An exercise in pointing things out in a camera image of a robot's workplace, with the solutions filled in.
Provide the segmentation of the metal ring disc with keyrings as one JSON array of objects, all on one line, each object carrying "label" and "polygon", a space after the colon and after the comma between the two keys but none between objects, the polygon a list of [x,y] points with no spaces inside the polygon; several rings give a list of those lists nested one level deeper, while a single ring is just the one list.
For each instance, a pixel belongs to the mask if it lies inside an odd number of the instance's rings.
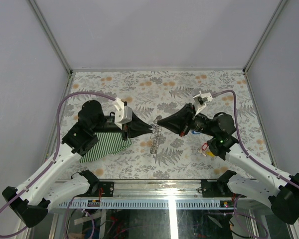
[{"label": "metal ring disc with keyrings", "polygon": [[162,131],[161,126],[158,125],[158,121],[161,119],[162,119],[162,116],[159,115],[153,120],[153,123],[151,124],[152,125],[152,134],[150,137],[150,139],[152,140],[152,144],[150,147],[151,154],[157,154],[157,152],[158,152],[159,141],[160,141],[161,131]]}]

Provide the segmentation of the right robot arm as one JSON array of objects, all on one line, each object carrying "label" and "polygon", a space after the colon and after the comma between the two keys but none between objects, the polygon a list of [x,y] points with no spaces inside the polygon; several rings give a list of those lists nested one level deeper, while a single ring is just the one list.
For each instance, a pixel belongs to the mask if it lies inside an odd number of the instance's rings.
[{"label": "right robot arm", "polygon": [[207,145],[211,153],[234,164],[253,177],[226,173],[217,184],[218,193],[240,194],[269,207],[284,223],[292,225],[299,218],[299,173],[291,175],[245,150],[233,136],[236,132],[231,115],[217,113],[213,118],[197,114],[193,104],[186,104],[177,113],[159,120],[158,125],[183,137],[191,130],[211,136]]}]

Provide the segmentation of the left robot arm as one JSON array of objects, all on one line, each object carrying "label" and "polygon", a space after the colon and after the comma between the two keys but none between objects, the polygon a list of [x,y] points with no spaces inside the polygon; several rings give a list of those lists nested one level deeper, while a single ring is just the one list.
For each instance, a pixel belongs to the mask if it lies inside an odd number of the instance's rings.
[{"label": "left robot arm", "polygon": [[138,118],[127,103],[116,99],[113,115],[103,114],[101,104],[87,101],[78,113],[78,121],[62,138],[61,144],[35,173],[18,187],[8,186],[2,192],[6,201],[13,200],[10,208],[29,228],[39,224],[50,210],[76,196],[95,196],[99,179],[84,170],[61,186],[53,184],[71,165],[100,143],[112,146],[106,137],[117,133],[120,140],[135,138],[152,132],[151,125]]}]

